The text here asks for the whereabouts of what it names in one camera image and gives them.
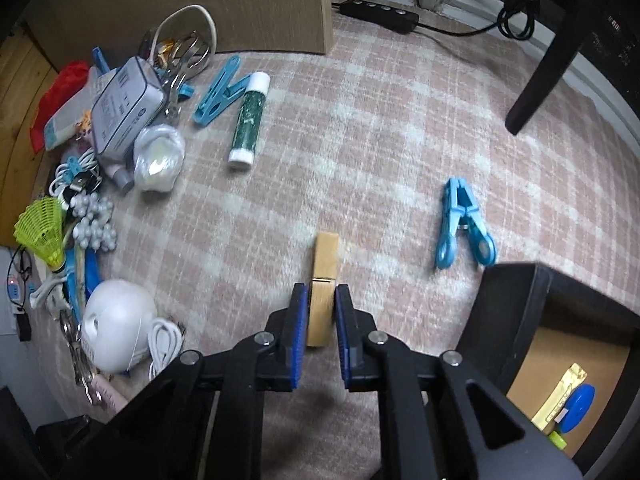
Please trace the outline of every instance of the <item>yellow-green shuttlecock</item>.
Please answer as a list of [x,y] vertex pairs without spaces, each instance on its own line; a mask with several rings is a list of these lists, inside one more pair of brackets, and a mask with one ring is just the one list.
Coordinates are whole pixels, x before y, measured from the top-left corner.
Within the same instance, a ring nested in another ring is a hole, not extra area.
[[65,263],[62,220],[62,208],[57,199],[47,196],[36,200],[18,218],[14,238],[43,259],[51,270],[59,270]]

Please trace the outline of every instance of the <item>wooden clothespin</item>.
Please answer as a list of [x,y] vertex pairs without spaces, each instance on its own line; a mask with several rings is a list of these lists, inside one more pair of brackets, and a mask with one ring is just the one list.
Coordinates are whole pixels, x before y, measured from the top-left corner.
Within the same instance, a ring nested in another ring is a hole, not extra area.
[[316,237],[314,274],[311,280],[311,307],[307,346],[327,346],[331,342],[334,290],[338,279],[338,243],[336,233],[319,232]]

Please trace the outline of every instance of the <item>white cap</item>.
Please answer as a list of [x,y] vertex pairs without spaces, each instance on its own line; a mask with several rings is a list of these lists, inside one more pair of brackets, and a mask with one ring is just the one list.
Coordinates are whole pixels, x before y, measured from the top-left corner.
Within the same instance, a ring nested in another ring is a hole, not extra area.
[[229,166],[234,168],[234,170],[250,170],[253,164],[254,154],[249,150],[236,148],[229,152]]
[[256,91],[267,95],[269,91],[269,83],[271,78],[269,74],[264,72],[254,72],[249,77],[249,83],[246,86],[246,92]]

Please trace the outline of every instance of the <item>black cable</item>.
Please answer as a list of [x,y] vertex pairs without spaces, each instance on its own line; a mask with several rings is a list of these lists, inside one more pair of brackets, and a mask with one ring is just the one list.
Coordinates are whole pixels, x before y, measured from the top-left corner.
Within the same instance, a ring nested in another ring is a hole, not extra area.
[[[340,4],[335,2],[331,2],[331,6],[336,9],[340,8]],[[427,25],[426,23],[416,23],[416,26],[439,34],[445,34],[446,36],[453,36],[454,38],[470,38],[471,36],[484,34],[485,32],[497,27],[505,38],[517,41],[527,41],[533,36],[533,31],[536,27],[536,14],[539,9],[540,0],[505,0],[495,22],[491,25],[487,25],[486,27],[479,28],[478,30],[472,30],[469,32],[453,32],[452,30],[431,27],[431,25]],[[516,33],[511,30],[509,20],[520,12],[524,12],[526,14],[527,22],[522,32]]]
[[[9,276],[11,275],[11,269],[14,266],[14,261],[15,261],[15,257],[20,254],[20,266],[17,269],[18,275],[20,276],[21,280],[22,280],[22,303],[18,303],[17,301],[13,300],[10,296],[9,296]],[[29,260],[29,264],[25,267],[24,265],[24,255],[27,255],[27,258]],[[32,266],[32,261],[31,261],[31,255],[26,251],[25,247],[20,246],[15,250],[15,253],[12,254],[11,256],[11,261],[9,262],[9,267],[6,270],[6,281],[5,283],[5,287],[6,287],[6,294],[7,297],[9,298],[9,301],[11,301],[12,304],[14,304],[15,306],[17,306],[20,310],[24,311],[24,304],[27,300],[27,280],[29,279],[29,277],[31,276],[31,266]]]

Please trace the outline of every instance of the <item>glue stick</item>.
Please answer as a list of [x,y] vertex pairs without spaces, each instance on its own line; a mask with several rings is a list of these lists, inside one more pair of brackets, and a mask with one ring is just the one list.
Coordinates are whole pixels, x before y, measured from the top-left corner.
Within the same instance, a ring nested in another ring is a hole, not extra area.
[[229,166],[236,170],[248,170],[254,164],[255,143],[269,82],[269,75],[264,72],[255,72],[249,78],[229,153]]

